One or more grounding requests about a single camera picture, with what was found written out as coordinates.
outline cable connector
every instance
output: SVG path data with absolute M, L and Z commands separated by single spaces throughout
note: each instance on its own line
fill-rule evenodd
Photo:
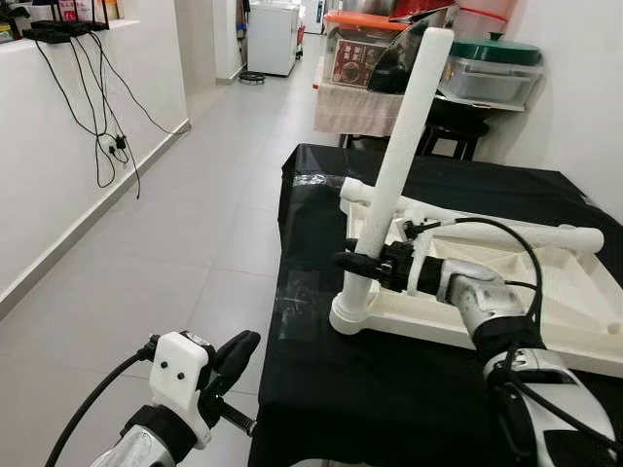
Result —
M 119 134 L 115 136 L 115 145 L 117 146 L 117 149 L 124 150 L 128 146 L 126 144 L 126 136 L 120 136 Z
M 141 362 L 145 360 L 149 360 L 150 362 L 154 361 L 154 357 L 156 356 L 156 346 L 158 345 L 159 338 L 160 336 L 158 334 L 152 334 L 149 337 L 149 341 L 136 350 L 136 355 Z

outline black stool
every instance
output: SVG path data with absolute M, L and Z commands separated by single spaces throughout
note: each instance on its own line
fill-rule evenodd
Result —
M 448 115 L 429 115 L 421 136 L 416 156 L 435 156 L 433 149 L 439 139 L 457 141 L 454 159 L 471 161 L 476 151 L 478 138 L 489 132 L 489 126 L 477 119 L 453 118 Z

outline white tray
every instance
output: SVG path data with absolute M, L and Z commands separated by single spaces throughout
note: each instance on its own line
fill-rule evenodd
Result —
M 342 209 L 348 215 L 347 237 L 357 238 L 367 208 L 343 200 Z M 513 221 L 513 225 L 529 224 Z M 399 240 L 399 235 L 392 227 L 386 243 L 394 240 Z M 623 377 L 621 287 L 595 255 L 577 257 L 560 248 L 534 251 L 543 269 L 541 326 L 545 344 L 558 351 L 570 368 Z M 509 244 L 500 246 L 434 236 L 429 255 L 480 263 L 506 280 L 534 282 L 530 259 L 519 245 L 514 248 Z M 516 287 L 516 292 L 528 308 L 532 291 Z M 370 307 L 369 328 L 473 348 L 458 311 L 453 306 L 439 304 L 430 295 L 398 294 L 375 282 Z

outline tiled floor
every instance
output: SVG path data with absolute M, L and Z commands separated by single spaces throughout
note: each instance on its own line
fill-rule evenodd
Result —
M 0 322 L 0 462 L 43 465 L 56 436 L 104 374 L 150 333 L 192 331 L 221 344 L 263 337 L 278 268 L 280 165 L 312 131 L 321 46 L 306 36 L 288 79 L 228 87 L 144 176 Z M 257 411 L 265 344 L 228 397 Z M 59 466 L 90 465 L 149 401 L 148 365 L 130 369 L 80 424 Z M 242 467 L 250 442 L 222 422 L 183 466 Z M 306 463 L 315 467 L 319 462 Z

